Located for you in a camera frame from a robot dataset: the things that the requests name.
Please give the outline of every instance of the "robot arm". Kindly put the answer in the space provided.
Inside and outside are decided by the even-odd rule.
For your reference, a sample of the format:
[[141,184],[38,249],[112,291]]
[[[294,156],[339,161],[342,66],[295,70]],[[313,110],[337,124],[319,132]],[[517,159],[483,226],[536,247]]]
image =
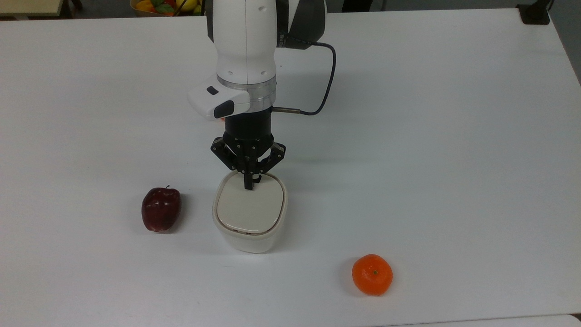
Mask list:
[[324,0],[206,0],[208,36],[218,54],[216,74],[189,94],[207,120],[272,107],[276,47],[306,49],[288,33],[311,42],[325,29]]
[[[252,190],[285,155],[274,142],[271,113],[276,93],[276,47],[306,49],[325,29],[324,0],[206,0],[208,36],[218,53],[216,74],[188,93],[207,120],[225,119],[212,152],[244,175]],[[270,154],[259,161],[270,150]]]

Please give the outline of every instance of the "tangerine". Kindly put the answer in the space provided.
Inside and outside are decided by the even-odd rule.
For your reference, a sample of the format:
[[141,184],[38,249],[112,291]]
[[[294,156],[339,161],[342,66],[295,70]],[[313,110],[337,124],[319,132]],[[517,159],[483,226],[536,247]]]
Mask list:
[[393,271],[388,262],[376,254],[359,258],[351,270],[353,283],[367,295],[380,296],[392,284]]

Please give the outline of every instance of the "table surface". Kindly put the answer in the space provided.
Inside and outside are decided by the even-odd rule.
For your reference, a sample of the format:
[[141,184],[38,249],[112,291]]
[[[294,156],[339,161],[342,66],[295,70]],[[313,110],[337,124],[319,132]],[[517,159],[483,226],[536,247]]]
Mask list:
[[[186,94],[204,17],[0,22],[0,325],[375,326],[581,312],[581,87],[516,9],[328,15],[320,115],[273,114],[289,191],[272,252],[211,219],[223,133]],[[315,109],[327,49],[278,49]],[[172,233],[141,200],[183,194]],[[356,258],[394,271],[382,297]]]
[[0,16],[58,16],[63,0],[2,0]]

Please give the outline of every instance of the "container lid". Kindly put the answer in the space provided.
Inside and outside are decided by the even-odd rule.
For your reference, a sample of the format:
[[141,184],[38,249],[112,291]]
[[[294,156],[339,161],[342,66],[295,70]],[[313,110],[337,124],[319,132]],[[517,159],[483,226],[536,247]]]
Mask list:
[[244,234],[264,234],[279,221],[284,190],[279,181],[262,175],[253,190],[244,189],[244,175],[235,173],[218,190],[216,215],[226,228]]

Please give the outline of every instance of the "plastic container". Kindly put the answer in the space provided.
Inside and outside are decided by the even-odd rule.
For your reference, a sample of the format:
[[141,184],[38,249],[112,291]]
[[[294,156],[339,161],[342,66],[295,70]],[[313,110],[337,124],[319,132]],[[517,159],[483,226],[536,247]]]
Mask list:
[[231,172],[218,188],[212,211],[214,223],[230,245],[263,253],[281,234],[287,206],[286,187],[275,176],[263,174],[253,190],[245,190],[243,175]]

